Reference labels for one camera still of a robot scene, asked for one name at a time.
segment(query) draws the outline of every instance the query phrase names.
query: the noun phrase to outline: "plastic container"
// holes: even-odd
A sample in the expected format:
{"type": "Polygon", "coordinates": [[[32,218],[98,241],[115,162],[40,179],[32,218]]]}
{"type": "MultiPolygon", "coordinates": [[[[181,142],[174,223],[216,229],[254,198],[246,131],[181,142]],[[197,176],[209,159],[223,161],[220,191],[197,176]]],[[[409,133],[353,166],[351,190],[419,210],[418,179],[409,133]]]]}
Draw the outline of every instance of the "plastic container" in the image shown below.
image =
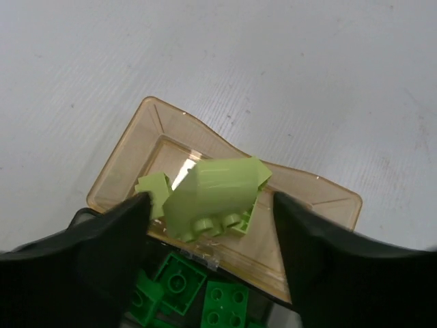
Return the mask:
{"type": "MultiPolygon", "coordinates": [[[[104,212],[134,193],[137,179],[164,172],[172,188],[202,159],[248,156],[198,119],[157,98],[143,100],[87,196],[88,205],[104,212]]],[[[155,220],[149,234],[162,241],[211,257],[220,267],[272,296],[290,302],[281,253],[272,220],[271,194],[283,191],[315,212],[354,229],[361,197],[323,177],[264,162],[272,171],[259,195],[247,235],[201,238],[182,243],[165,234],[165,222],[155,220]]]]}

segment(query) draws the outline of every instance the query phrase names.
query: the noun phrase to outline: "white table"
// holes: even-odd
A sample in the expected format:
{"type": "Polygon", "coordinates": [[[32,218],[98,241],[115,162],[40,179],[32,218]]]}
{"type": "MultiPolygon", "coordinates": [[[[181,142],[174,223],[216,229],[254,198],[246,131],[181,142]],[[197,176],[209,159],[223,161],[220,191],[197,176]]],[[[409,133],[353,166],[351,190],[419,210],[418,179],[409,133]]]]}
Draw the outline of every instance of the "white table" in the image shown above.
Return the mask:
{"type": "Polygon", "coordinates": [[[148,95],[436,244],[437,2],[0,0],[0,249],[64,229],[148,95]]]}

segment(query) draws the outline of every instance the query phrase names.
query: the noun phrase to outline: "beige translucent tray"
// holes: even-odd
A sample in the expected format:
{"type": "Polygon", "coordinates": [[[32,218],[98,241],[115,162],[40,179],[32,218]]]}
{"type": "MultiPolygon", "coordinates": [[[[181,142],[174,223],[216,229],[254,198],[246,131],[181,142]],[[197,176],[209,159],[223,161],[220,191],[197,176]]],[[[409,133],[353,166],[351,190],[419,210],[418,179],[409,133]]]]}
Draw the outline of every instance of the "beige translucent tray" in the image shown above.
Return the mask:
{"type": "MultiPolygon", "coordinates": [[[[87,196],[100,212],[134,192],[137,178],[165,172],[173,188],[197,161],[248,156],[201,121],[157,98],[146,98],[130,121],[87,196]]],[[[322,177],[264,162],[273,175],[256,206],[246,236],[222,236],[181,243],[165,234],[165,222],[153,224],[150,235],[196,253],[219,259],[220,266],[284,301],[290,301],[277,235],[272,221],[271,195],[284,191],[315,212],[354,229],[361,197],[322,177]]]]}

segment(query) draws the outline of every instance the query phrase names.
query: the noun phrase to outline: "dark green block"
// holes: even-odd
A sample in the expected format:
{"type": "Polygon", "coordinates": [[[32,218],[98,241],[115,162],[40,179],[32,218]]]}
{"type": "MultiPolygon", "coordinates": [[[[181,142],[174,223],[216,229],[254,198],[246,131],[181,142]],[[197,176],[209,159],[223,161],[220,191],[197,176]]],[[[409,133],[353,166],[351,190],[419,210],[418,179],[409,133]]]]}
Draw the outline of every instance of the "dark green block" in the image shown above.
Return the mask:
{"type": "Polygon", "coordinates": [[[208,282],[201,328],[244,328],[248,298],[243,285],[208,282]]]}
{"type": "Polygon", "coordinates": [[[206,274],[188,260],[176,254],[169,254],[154,281],[164,289],[163,303],[185,315],[199,292],[206,274]]]}
{"type": "Polygon", "coordinates": [[[163,287],[148,279],[141,270],[138,275],[137,288],[132,296],[130,314],[145,327],[155,316],[163,296],[163,287]]]}

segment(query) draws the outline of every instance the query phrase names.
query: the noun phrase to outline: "white tabletop surface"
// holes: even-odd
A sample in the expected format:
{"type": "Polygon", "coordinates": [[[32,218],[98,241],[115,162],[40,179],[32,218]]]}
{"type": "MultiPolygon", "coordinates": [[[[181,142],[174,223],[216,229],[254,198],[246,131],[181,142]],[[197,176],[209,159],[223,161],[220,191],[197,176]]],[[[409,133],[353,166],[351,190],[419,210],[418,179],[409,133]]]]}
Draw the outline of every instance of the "white tabletop surface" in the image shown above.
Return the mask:
{"type": "Polygon", "coordinates": [[[143,98],[437,241],[435,0],[0,0],[0,249],[64,229],[143,98]]]}

